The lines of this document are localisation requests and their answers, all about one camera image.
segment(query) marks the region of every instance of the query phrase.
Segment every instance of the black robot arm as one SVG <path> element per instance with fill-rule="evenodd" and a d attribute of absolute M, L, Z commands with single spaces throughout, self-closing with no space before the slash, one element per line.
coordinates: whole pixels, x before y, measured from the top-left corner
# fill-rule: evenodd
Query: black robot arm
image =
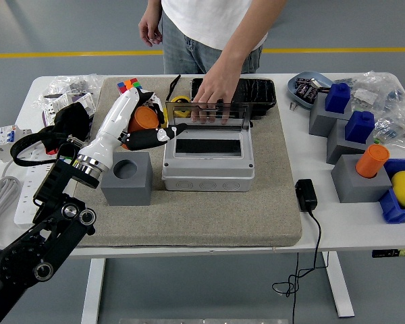
<path fill-rule="evenodd" d="M 71 178 L 93 188 L 98 184 L 57 160 L 34 195 L 41 203 L 34 225 L 0 250 L 0 322 L 29 287 L 51 279 L 83 237 L 95 233 L 95 212 L 62 193 Z"/>

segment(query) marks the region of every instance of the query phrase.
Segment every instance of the white robotic hand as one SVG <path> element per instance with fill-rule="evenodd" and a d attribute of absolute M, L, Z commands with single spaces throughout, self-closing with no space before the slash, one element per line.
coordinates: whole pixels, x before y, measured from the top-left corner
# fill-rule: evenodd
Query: white robotic hand
<path fill-rule="evenodd" d="M 135 109 L 141 105 L 152 105 L 156 100 L 156 95 L 153 92 L 137 88 L 125 91 L 114 102 L 99 128 L 96 138 L 78 153 L 75 167 L 98 179 L 102 172 L 111 169 L 113 151 L 120 145 L 125 144 L 133 151 L 149 149 L 161 146 L 167 140 L 183 132 L 186 124 L 127 134 L 128 125 Z"/>

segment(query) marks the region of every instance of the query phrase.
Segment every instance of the black power adapter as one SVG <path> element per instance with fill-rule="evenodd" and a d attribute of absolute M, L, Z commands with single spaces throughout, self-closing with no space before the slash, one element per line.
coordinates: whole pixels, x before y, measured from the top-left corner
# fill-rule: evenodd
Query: black power adapter
<path fill-rule="evenodd" d="M 317 195 L 311 179 L 300 179 L 296 182 L 296 196 L 300 211 L 313 211 L 317 207 Z"/>

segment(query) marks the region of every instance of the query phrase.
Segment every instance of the clear plastic lid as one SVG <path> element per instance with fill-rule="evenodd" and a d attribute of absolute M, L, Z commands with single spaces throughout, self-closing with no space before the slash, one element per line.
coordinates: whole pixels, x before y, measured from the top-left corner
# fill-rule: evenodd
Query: clear plastic lid
<path fill-rule="evenodd" d="M 167 102 L 169 125 L 185 123 L 188 130 L 248 130 L 252 103 Z"/>

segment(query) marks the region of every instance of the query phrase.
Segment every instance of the orange cup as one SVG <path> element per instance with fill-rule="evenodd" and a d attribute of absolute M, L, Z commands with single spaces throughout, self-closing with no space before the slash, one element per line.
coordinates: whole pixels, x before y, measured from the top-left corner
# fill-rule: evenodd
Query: orange cup
<path fill-rule="evenodd" d="M 375 177 L 384 163 L 389 159 L 390 152 L 379 144 L 370 145 L 356 164 L 356 171 L 364 178 Z"/>
<path fill-rule="evenodd" d="M 149 130 L 157 128 L 158 125 L 159 120 L 157 119 L 156 113 L 146 106 L 140 106 L 135 110 L 134 117 L 130 120 L 128 132 Z"/>

